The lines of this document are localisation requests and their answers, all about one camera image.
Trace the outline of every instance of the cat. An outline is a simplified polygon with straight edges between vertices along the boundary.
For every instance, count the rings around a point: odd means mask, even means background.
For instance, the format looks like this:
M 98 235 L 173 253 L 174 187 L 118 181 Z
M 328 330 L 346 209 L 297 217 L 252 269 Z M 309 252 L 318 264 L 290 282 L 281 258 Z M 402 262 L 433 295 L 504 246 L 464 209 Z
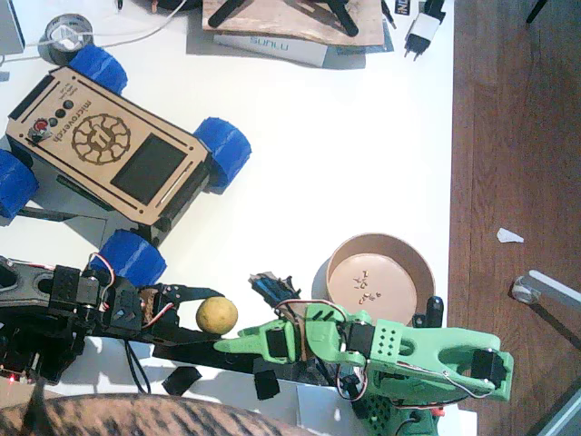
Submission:
M 19 436 L 312 436 L 258 413 L 165 395 L 111 393 L 44 400 L 0 410 L 0 435 Z

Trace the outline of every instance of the blue wheel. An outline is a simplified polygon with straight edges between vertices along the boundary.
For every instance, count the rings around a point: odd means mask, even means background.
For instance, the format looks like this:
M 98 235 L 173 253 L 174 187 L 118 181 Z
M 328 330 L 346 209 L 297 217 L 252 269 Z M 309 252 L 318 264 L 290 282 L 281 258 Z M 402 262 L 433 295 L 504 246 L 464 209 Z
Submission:
M 0 215 L 12 220 L 38 190 L 38 182 L 26 165 L 0 150 Z
M 221 193 L 251 155 L 251 145 L 240 130 L 220 118 L 206 118 L 193 135 L 212 153 L 209 188 Z
M 126 230 L 115 231 L 99 254 L 111 264 L 116 275 L 137 287 L 156 284 L 167 266 L 153 245 Z M 91 266 L 105 268 L 98 258 L 93 259 Z
M 127 85 L 127 74 L 121 64 L 96 45 L 90 44 L 79 50 L 69 66 L 117 95 L 121 95 Z

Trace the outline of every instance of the wooden bowl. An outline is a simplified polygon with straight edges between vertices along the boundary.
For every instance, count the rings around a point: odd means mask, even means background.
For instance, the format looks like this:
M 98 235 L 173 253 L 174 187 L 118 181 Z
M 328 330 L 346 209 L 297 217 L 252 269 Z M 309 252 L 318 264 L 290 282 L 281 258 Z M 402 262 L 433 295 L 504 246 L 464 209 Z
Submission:
M 365 310 L 373 322 L 408 324 L 425 312 L 434 279 L 424 258 L 409 244 L 382 233 L 364 233 L 343 243 L 330 257 L 327 291 L 349 312 Z

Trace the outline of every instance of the hardwood floor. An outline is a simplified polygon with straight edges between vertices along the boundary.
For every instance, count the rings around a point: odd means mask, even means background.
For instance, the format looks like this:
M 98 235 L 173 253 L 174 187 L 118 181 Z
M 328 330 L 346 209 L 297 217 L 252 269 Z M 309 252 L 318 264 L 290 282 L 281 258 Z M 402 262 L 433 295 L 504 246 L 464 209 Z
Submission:
M 536 434 L 581 381 L 581 314 L 508 295 L 529 269 L 581 291 L 581 1 L 526 25 L 533 4 L 456 1 L 448 325 L 496 334 L 516 365 L 510 403 L 461 404 L 479 436 Z

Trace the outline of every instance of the white desk surface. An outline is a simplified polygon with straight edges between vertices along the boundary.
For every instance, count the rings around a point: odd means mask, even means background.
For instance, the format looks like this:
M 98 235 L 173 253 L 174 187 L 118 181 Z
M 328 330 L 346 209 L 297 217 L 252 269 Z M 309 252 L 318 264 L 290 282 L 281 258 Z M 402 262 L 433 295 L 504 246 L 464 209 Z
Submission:
M 145 0 L 125 1 L 121 13 L 113 0 L 13 1 L 27 42 L 36 41 L 48 21 L 65 12 L 84 14 L 97 33 L 143 29 L 165 17 L 150 15 Z M 389 28 L 395 52 L 368 54 L 365 69 L 322 70 L 212 45 L 201 50 L 191 36 L 200 27 L 199 13 L 180 13 L 156 35 L 108 49 L 129 77 L 124 97 L 192 132 L 207 116 L 219 116 L 240 128 L 252 145 L 251 159 L 225 194 L 201 194 L 162 244 L 168 263 L 162 282 L 224 293 L 238 307 L 239 330 L 273 319 L 247 282 L 251 273 L 292 275 L 306 298 L 339 244 L 357 233 L 382 232 L 411 243 L 425 257 L 437 294 L 446 301 L 453 2 L 446 2 L 448 15 L 416 62 L 411 55 L 403 57 L 404 37 L 417 14 L 417 3 L 412 4 L 411 16 L 394 15 L 398 30 Z M 95 42 L 125 39 L 131 37 L 97 36 Z M 34 48 L 23 54 L 32 55 L 37 55 Z M 35 59 L 0 68 L 11 73 L 0 84 L 4 132 L 10 111 L 54 66 Z M 7 146 L 5 138 L 2 146 Z M 37 220 L 19 217 L 0 228 L 3 256 L 83 267 L 100 239 L 115 227 L 129 227 L 117 213 L 104 213 L 55 184 L 52 171 L 42 165 L 34 171 L 42 188 L 32 204 L 93 218 L 39 232 Z M 79 230 L 87 226 L 90 232 Z M 42 238 L 34 237 L 39 233 Z M 184 304 L 180 316 L 183 326 L 195 327 L 193 305 Z M 146 345 L 135 349 L 153 391 L 163 393 L 161 382 L 174 363 L 149 358 Z M 251 376 L 200 371 L 203 379 L 186 396 L 296 422 L 293 383 L 282 382 L 280 395 L 258 402 Z M 95 338 L 61 383 L 49 389 L 135 391 L 121 344 Z

